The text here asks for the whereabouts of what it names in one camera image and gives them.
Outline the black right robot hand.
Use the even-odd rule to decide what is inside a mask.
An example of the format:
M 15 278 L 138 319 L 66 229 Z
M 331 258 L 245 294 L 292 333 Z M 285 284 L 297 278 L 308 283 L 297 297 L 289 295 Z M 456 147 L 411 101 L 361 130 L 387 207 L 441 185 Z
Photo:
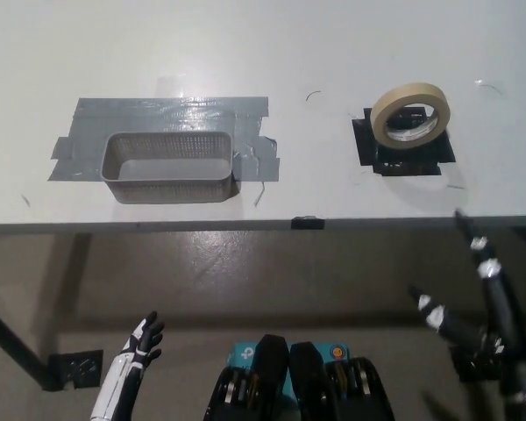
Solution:
M 487 236 L 460 209 L 454 211 L 453 218 L 472 254 L 487 323 L 481 327 L 468 324 L 416 286 L 409 286 L 409 295 L 425 324 L 451 345 L 460 380 L 496 380 L 505 418 L 526 420 L 526 318 Z

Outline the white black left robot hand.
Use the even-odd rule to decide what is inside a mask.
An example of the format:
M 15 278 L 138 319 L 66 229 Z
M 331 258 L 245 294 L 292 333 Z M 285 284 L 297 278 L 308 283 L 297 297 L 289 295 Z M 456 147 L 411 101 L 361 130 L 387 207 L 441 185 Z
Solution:
M 131 420 L 144 374 L 161 356 L 164 323 L 152 311 L 143 318 L 111 362 L 90 420 Z

